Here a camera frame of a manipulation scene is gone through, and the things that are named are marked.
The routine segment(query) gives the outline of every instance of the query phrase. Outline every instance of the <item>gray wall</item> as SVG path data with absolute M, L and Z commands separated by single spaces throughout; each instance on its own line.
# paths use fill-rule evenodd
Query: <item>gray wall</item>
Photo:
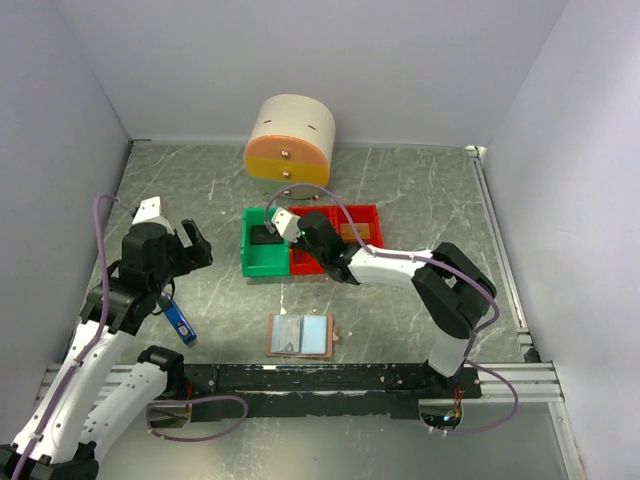
M 127 141 L 50 2 L 0 4 L 0 442 L 62 354 L 95 259 L 93 197 Z
M 572 1 L 490 144 L 534 340 L 590 478 L 638 478 L 640 3 Z
M 338 140 L 486 145 L 565 0 L 56 0 L 133 138 L 246 140 L 271 95 Z

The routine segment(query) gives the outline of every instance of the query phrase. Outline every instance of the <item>marble surface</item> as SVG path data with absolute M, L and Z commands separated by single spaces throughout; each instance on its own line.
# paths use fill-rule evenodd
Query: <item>marble surface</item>
M 324 275 L 247 279 L 240 265 L 245 207 L 267 197 L 244 172 L 242 147 L 137 143 L 118 195 L 136 205 L 161 195 L 174 226 L 193 218 L 213 245 L 214 264 L 176 279 L 176 300 L 198 333 L 186 347 L 163 317 L 149 317 L 123 364 L 149 345 L 179 351 L 191 363 L 304 363 L 267 357 L 269 314 L 333 314 L 342 337 L 336 363 L 418 362 L 431 348 L 435 325 L 414 291 L 388 286 L 337 284 Z M 345 203 L 376 204 L 387 248 L 413 250 L 453 242 L 498 288 L 502 315 L 482 333 L 471 358 L 522 362 L 513 313 L 507 301 L 483 200 L 471 160 L 460 148 L 336 147 L 330 188 Z M 283 200 L 279 204 L 322 204 Z M 108 260 L 119 258 L 130 217 L 115 208 L 106 232 Z M 92 282 L 97 282 L 98 268 Z

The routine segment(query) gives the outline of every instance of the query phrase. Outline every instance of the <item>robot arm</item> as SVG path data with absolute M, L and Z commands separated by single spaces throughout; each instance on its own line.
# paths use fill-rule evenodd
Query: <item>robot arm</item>
M 182 225 L 191 240 L 185 247 L 165 217 L 160 197 L 143 201 L 122 240 L 122 259 L 110 268 L 110 305 L 106 328 L 81 364 L 76 357 L 94 337 L 102 309 L 102 285 L 94 287 L 80 313 L 69 353 L 47 395 L 10 446 L 0 447 L 0 478 L 11 478 L 18 459 L 34 438 L 43 416 L 47 422 L 22 469 L 21 479 L 90 479 L 98 462 L 131 420 L 163 393 L 181 394 L 185 386 L 181 355 L 151 347 L 123 382 L 95 410 L 93 404 L 121 353 L 154 310 L 175 277 L 211 265 L 211 245 L 193 220 Z M 69 369 L 75 374 L 66 378 Z M 58 388 L 67 382 L 62 394 Z
M 455 245 L 442 243 L 433 251 L 400 252 L 345 243 L 321 212 L 302 217 L 278 208 L 273 216 L 280 236 L 293 248 L 310 253 L 329 276 L 344 283 L 377 283 L 415 289 L 437 325 L 436 341 L 427 365 L 445 378 L 459 371 L 473 330 L 487 313 L 486 299 L 466 282 L 420 258 L 434 258 L 479 283 L 495 298 L 491 281 Z

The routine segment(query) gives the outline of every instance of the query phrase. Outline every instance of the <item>cable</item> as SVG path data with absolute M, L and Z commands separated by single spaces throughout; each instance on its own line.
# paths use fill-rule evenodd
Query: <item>cable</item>
M 100 203 L 103 200 L 109 200 L 114 203 L 119 203 L 118 197 L 110 195 L 108 193 L 102 193 L 98 195 L 93 201 L 93 228 L 96 234 L 96 244 L 98 246 L 98 259 L 100 261 L 100 267 L 102 269 L 101 278 L 102 278 L 102 291 L 109 292 L 109 266 L 107 264 L 107 255 L 104 247 L 104 234 L 102 232 L 102 225 L 100 225 Z M 36 444 L 40 440 L 42 436 L 42 432 L 44 431 L 47 423 L 51 419 L 53 412 L 55 411 L 58 403 L 60 403 L 60 399 L 63 397 L 66 392 L 69 384 L 71 383 L 71 379 L 76 374 L 78 370 L 78 366 L 82 364 L 84 359 L 87 357 L 91 349 L 98 343 L 100 337 L 102 336 L 102 331 L 107 323 L 107 316 L 109 314 L 109 295 L 103 295 L 102 297 L 102 312 L 100 313 L 100 322 L 98 323 L 98 329 L 96 330 L 95 335 L 89 340 L 87 345 L 80 351 L 78 356 L 74 359 L 75 362 L 71 364 L 71 366 L 64 373 L 60 383 L 57 388 L 53 392 L 51 396 L 51 400 L 47 405 L 38 425 L 36 425 L 36 429 L 33 432 L 33 436 L 29 443 L 27 444 L 24 452 L 20 456 L 18 463 L 16 464 L 16 468 L 13 470 L 13 474 L 11 475 L 11 480 L 18 480 L 20 478 L 20 474 L 22 473 L 22 469 L 27 463 L 27 459 L 35 450 Z
M 504 417 L 503 419 L 492 423 L 490 425 L 486 425 L 484 427 L 479 427 L 479 428 L 474 428 L 474 429 L 470 429 L 470 430 L 463 430 L 463 431 L 459 431 L 459 432 L 452 432 L 452 433 L 447 433 L 447 432 L 443 432 L 443 435 L 455 435 L 454 436 L 467 436 L 467 435 L 473 435 L 476 433 L 482 433 L 482 432 L 486 432 L 489 430 L 493 430 L 494 428 L 500 427 L 502 425 L 504 425 L 505 423 L 507 423 L 509 420 L 511 420 L 515 414 L 518 411 L 519 408 L 519 404 L 520 404 L 520 400 L 518 397 L 518 392 L 516 392 L 515 387 L 511 384 L 511 382 L 509 382 L 509 380 L 507 380 L 506 378 L 504 378 L 502 375 L 494 372 L 493 370 L 486 368 L 486 367 L 481 367 L 480 365 L 472 362 L 471 360 L 469 360 L 467 358 L 467 356 L 469 355 L 469 352 L 471 351 L 471 348 L 473 347 L 473 343 L 475 342 L 478 333 L 480 333 L 482 330 L 484 330 L 487 327 L 490 327 L 491 325 L 493 325 L 494 323 L 496 323 L 498 321 L 498 317 L 500 316 L 500 307 L 498 306 L 498 303 L 495 301 L 495 299 L 489 294 L 489 292 L 487 292 L 482 285 L 480 285 L 478 282 L 476 282 L 475 280 L 473 280 L 471 277 L 469 277 L 468 275 L 466 275 L 465 273 L 461 272 L 460 270 L 451 267 L 450 265 L 447 265 L 444 262 L 441 262 L 439 260 L 435 260 L 433 258 L 430 257 L 423 257 L 423 256 L 419 256 L 419 255 L 411 255 L 411 254 L 405 254 L 405 253 L 388 253 L 388 252 L 374 252 L 366 243 L 364 243 L 364 240 L 362 239 L 362 237 L 360 236 L 360 232 L 358 232 L 358 228 L 355 225 L 355 222 L 353 221 L 353 218 L 351 217 L 351 214 L 349 214 L 349 211 L 347 210 L 347 207 L 342 203 L 342 201 L 333 193 L 331 192 L 329 189 L 322 187 L 320 185 L 315 185 L 313 183 L 294 183 L 294 184 L 290 184 L 287 185 L 286 187 L 282 188 L 281 190 L 279 190 L 278 192 L 276 192 L 270 199 L 269 202 L 267 203 L 266 208 L 264 209 L 264 224 L 267 227 L 267 230 L 270 233 L 274 233 L 276 231 L 275 227 L 273 226 L 273 224 L 271 223 L 271 220 L 269 218 L 269 209 L 271 208 L 271 205 L 274 204 L 274 202 L 276 201 L 276 199 L 284 194 L 285 191 L 287 190 L 292 190 L 292 189 L 296 189 L 296 188 L 302 188 L 302 187 L 312 187 L 312 188 L 316 188 L 320 191 L 322 191 L 323 193 L 325 193 L 326 195 L 328 195 L 335 203 L 338 207 L 340 207 L 340 209 L 342 210 L 342 212 L 344 213 L 345 217 L 347 218 L 347 221 L 349 222 L 349 225 L 351 225 L 351 229 L 353 230 L 353 234 L 356 237 L 356 240 L 358 241 L 358 244 L 370 255 L 373 255 L 374 257 L 381 257 L 381 258 L 389 258 L 389 259 L 393 259 L 393 260 L 411 260 L 411 261 L 420 261 L 420 262 L 424 262 L 425 264 L 428 265 L 432 265 L 434 267 L 440 268 L 442 270 L 445 270 L 453 275 L 455 275 L 457 278 L 459 278 L 460 280 L 468 283 L 471 287 L 473 287 L 480 295 L 482 295 L 482 297 L 489 303 L 489 305 L 491 305 L 491 308 L 493 310 L 493 316 L 487 320 L 486 322 L 484 322 L 481 325 L 477 325 L 476 328 L 473 331 L 473 334 L 471 335 L 471 338 L 469 339 L 469 344 L 467 345 L 467 349 L 465 350 L 464 353 L 464 358 L 465 361 L 467 363 L 469 363 L 469 365 L 475 367 L 478 370 L 484 371 L 490 375 L 493 375 L 494 377 L 496 377 L 498 380 L 500 380 L 501 382 L 503 382 L 508 388 L 509 390 L 511 390 L 511 393 L 513 393 L 513 409 L 511 410 L 511 412 Z
M 207 442 L 209 440 L 214 440 L 216 438 L 223 437 L 224 435 L 233 432 L 236 430 L 242 423 L 247 419 L 249 415 L 249 405 L 244 398 L 237 397 L 235 395 L 218 395 L 214 397 L 204 397 L 197 398 L 195 400 L 158 400 L 155 402 L 151 402 L 148 407 L 182 407 L 187 405 L 197 405 L 200 403 L 211 403 L 211 402 L 221 402 L 224 400 L 232 400 L 234 402 L 238 402 L 242 405 L 242 417 L 238 419 L 236 423 L 231 425 L 226 430 L 223 430 L 218 433 L 214 433 L 213 435 L 208 435 L 206 437 L 196 437 L 196 438 L 184 438 L 184 437 L 173 437 L 171 435 L 163 435 L 160 432 L 157 432 L 151 426 L 151 410 L 147 408 L 146 419 L 147 419 L 147 429 L 148 432 L 154 437 L 160 438 L 162 440 L 169 440 L 171 442 L 182 442 L 182 443 L 198 443 L 198 442 Z

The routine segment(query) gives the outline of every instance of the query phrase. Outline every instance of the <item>connector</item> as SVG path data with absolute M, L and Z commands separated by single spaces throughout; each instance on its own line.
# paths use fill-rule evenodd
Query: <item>connector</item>
M 276 213 L 274 213 L 271 218 L 271 223 L 275 225 L 282 238 L 291 243 L 295 243 L 300 238 L 298 220 L 300 220 L 298 215 L 294 215 L 289 210 L 278 207 Z

